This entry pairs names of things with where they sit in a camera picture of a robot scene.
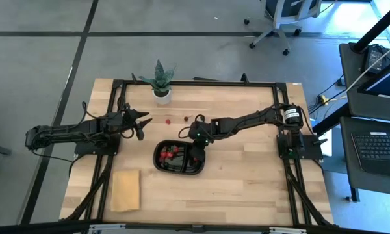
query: wooden table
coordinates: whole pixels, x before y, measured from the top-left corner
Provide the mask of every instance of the wooden table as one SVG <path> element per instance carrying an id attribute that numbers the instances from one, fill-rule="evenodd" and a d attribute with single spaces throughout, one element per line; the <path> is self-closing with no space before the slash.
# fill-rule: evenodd
<path id="1" fill-rule="evenodd" d="M 88 110 L 104 115 L 109 102 L 112 79 L 96 79 Z M 289 101 L 304 107 L 302 85 L 287 83 Z M 140 170 L 139 211 L 115 213 L 110 210 L 111 183 L 103 220 L 158 224 L 220 224 L 289 226 L 291 212 L 283 163 L 276 145 L 277 127 L 261 125 L 217 140 L 206 147 L 203 171 L 194 176 L 160 172 L 153 165 L 153 150 L 158 142 L 179 140 L 177 134 L 189 126 L 197 114 L 211 118 L 239 117 L 273 104 L 271 88 L 230 86 L 173 86 L 172 102 L 157 105 L 148 85 L 127 85 L 126 102 L 132 109 L 150 112 L 153 120 L 144 128 L 145 138 L 122 139 L 114 158 L 112 172 Z M 305 126 L 303 134 L 309 134 Z M 78 160 L 73 168 L 60 217 L 67 217 L 89 191 L 95 155 Z M 332 222 L 321 169 L 302 160 L 308 196 L 323 216 Z M 96 217 L 99 194 L 95 198 L 92 217 Z M 304 223 L 302 206 L 296 195 L 299 218 Z"/>

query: monitor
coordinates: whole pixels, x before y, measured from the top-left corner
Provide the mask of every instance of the monitor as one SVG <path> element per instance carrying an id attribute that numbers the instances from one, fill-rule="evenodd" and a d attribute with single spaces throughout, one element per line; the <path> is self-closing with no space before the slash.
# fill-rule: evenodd
<path id="1" fill-rule="evenodd" d="M 359 92 L 390 98 L 390 65 L 365 82 L 359 88 Z"/>

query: gray floor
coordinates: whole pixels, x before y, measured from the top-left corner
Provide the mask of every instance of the gray floor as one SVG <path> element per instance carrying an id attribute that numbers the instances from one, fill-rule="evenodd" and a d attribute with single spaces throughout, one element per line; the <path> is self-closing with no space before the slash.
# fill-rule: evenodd
<path id="1" fill-rule="evenodd" d="M 0 1 L 0 31 L 82 31 L 91 3 Z M 349 12 L 357 14 L 346 18 Z M 253 18 L 248 27 L 242 24 L 246 16 Z M 266 26 L 259 18 L 256 0 L 105 0 L 99 2 L 91 31 L 262 31 Z M 278 38 L 267 38 L 254 50 L 248 48 L 253 38 L 242 37 L 88 38 L 62 124 L 79 121 L 81 102 L 88 101 L 95 78 L 130 79 L 131 72 L 150 77 L 157 59 L 168 67 L 177 65 L 176 79 L 236 81 L 247 73 L 251 81 L 301 82 L 310 105 L 342 74 L 338 45 L 363 34 L 376 21 L 369 4 L 336 3 L 319 18 L 301 23 L 304 32 L 320 32 L 324 38 L 290 38 L 288 57 L 281 54 L 284 48 Z M 384 38 L 381 35 L 376 42 L 387 45 Z M 24 134 L 35 125 L 51 123 L 78 43 L 77 37 L 0 37 L 0 145 L 13 150 L 11 156 L 0 155 L 0 225 L 18 222 L 37 162 L 23 147 Z M 337 103 L 330 111 L 340 106 Z M 326 110 L 321 109 L 318 119 Z M 72 159 L 73 147 L 55 146 L 53 156 Z M 58 219 L 68 167 L 51 160 L 32 222 Z M 390 232 L 390 195 L 362 191 L 361 203 L 347 203 L 346 175 L 325 177 L 336 224 Z"/>

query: chair wheel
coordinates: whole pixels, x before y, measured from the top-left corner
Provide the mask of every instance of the chair wheel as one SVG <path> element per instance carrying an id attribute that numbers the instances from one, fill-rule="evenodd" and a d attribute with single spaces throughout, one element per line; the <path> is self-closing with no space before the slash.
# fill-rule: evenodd
<path id="1" fill-rule="evenodd" d="M 293 36 L 299 36 L 299 34 L 302 32 L 301 29 L 297 29 L 294 31 Z"/>

